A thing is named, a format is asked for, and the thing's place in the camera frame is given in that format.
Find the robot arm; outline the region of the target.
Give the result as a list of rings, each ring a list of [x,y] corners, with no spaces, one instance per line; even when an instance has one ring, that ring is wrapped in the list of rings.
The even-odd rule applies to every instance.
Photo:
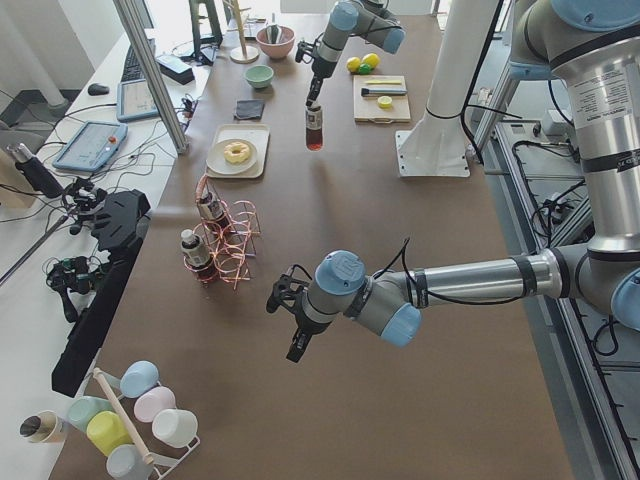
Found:
[[[426,103],[396,142],[401,176],[462,175],[454,140],[488,51],[501,1],[452,1]],[[301,41],[312,59],[307,105],[317,100],[351,37],[395,54],[405,31],[382,1],[337,1],[325,31]],[[586,244],[535,255],[429,269],[406,267],[403,246],[372,276],[354,253],[325,256],[311,277],[297,264],[273,285],[266,310],[296,319],[287,359],[298,362],[314,335],[343,314],[396,346],[421,324],[419,309],[444,302],[509,303],[529,296],[581,298],[639,331],[639,1],[515,1],[508,73],[561,79],[568,87],[595,233]]]
[[[351,37],[360,37],[395,54],[405,39],[405,31],[381,1],[337,1],[324,32],[313,42],[300,40],[297,45],[295,61],[301,63],[309,58],[313,72],[306,107],[317,101],[324,80],[333,75]]]

